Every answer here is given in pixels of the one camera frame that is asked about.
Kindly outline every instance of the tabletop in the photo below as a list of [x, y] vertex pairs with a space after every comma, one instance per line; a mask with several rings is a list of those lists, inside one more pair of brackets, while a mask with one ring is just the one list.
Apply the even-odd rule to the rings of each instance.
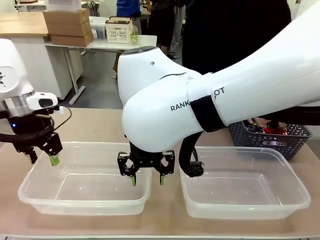
[[152, 35], [138, 35], [138, 43], [110, 43], [106, 40], [94, 40], [86, 47], [77, 47], [77, 46], [64, 46], [64, 45], [55, 45], [52, 42], [48, 41], [45, 43], [48, 47], [62, 47], [62, 48], [76, 48], [76, 49], [96, 49], [96, 50], [106, 50], [106, 51], [118, 51], [118, 50], [130, 50], [139, 47], [146, 46], [156, 46], [157, 36]]
[[42, 12], [10, 12], [0, 14], [0, 36], [49, 35]]
[[[81, 5], [86, 5], [88, 2], [87, 1], [82, 1]], [[45, 0], [38, 0], [37, 2], [34, 3], [19, 3], [15, 4], [15, 7], [21, 7], [21, 6], [45, 6]]]
[[[121, 110], [73, 108], [72, 118], [58, 133], [63, 142], [126, 143]], [[67, 117], [54, 114], [56, 124]], [[231, 146], [227, 129], [201, 136], [198, 146]], [[180, 145], [174, 150], [178, 159]], [[64, 216], [41, 214], [22, 203], [18, 189], [32, 168], [11, 144], [0, 149], [0, 235], [33, 238], [123, 238], [139, 236], [228, 237], [228, 238], [304, 238], [320, 236], [320, 161], [305, 144], [290, 162], [311, 195], [311, 205], [278, 220], [219, 220], [188, 216], [184, 204], [180, 174], [175, 171], [159, 184], [152, 175], [151, 195], [143, 212], [132, 216]]]

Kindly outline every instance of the green fingertip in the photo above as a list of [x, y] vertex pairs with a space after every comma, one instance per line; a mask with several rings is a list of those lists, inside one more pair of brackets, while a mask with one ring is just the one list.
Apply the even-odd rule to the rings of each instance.
[[136, 177], [135, 176], [132, 176], [131, 177], [131, 182], [132, 182], [132, 186], [135, 187], [137, 185], [136, 183]]
[[163, 186], [165, 184], [165, 176], [160, 176], [160, 185]]
[[49, 156], [52, 166], [57, 166], [60, 163], [59, 157]]

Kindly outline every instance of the plastic container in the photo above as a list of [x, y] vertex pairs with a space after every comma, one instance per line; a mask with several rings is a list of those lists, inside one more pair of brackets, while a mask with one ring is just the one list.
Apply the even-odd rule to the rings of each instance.
[[42, 154], [21, 184], [18, 196], [40, 213], [56, 215], [137, 215], [151, 190], [151, 170], [136, 175], [136, 186], [120, 175], [119, 152], [129, 144], [66, 142], [60, 163]]
[[82, 8], [81, 0], [45, 0], [48, 11], [76, 12]]
[[311, 134], [303, 125], [289, 124], [287, 135], [250, 132], [243, 121], [228, 126], [233, 144], [237, 147], [271, 148], [281, 153], [285, 159], [291, 160], [305, 144]]
[[310, 205], [311, 198], [287, 160], [259, 147], [196, 147], [204, 174], [181, 169], [188, 214], [228, 220], [283, 219]]
[[97, 40], [106, 40], [106, 21], [108, 20], [107, 17], [90, 17], [90, 26], [91, 29], [95, 31], [93, 33], [96, 36], [94, 39]]
[[108, 43], [130, 44], [132, 21], [130, 17], [111, 16], [105, 23]]
[[138, 44], [138, 34], [139, 34], [139, 29], [136, 25], [132, 25], [132, 31], [130, 35], [130, 40], [132, 45], [137, 45]]

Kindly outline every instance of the hand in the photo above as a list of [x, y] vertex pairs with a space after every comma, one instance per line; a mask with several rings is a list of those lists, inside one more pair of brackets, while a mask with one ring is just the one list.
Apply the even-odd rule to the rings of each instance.
[[151, 4], [149, 3], [147, 3], [146, 4], [146, 9], [147, 9], [147, 11], [149, 12], [149, 13], [151, 13], [151, 10], [152, 10], [152, 6], [151, 6]]
[[[248, 122], [250, 124], [258, 124], [259, 127], [261, 128], [267, 128], [268, 127], [268, 123], [270, 122], [270, 120], [266, 120], [264, 118], [261, 117], [255, 117], [255, 118], [250, 118], [248, 119]], [[283, 123], [283, 122], [278, 122], [278, 126], [280, 129], [287, 131], [287, 124]]]

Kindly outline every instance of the transparent box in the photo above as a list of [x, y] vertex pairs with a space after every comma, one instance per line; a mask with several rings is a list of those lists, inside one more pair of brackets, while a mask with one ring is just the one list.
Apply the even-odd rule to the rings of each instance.
[[287, 160], [260, 147], [196, 147], [204, 174], [181, 169], [183, 196], [194, 218], [283, 219], [310, 205], [311, 197]]
[[97, 40], [106, 40], [106, 21], [108, 20], [107, 17], [92, 17], [90, 16], [90, 26], [91, 29], [95, 31], [96, 34], [93, 34], [95, 39]]
[[118, 153], [129, 144], [65, 142], [60, 163], [43, 153], [21, 184], [19, 199], [40, 213], [55, 215], [137, 215], [151, 191], [152, 172], [144, 168], [132, 179], [120, 175]]

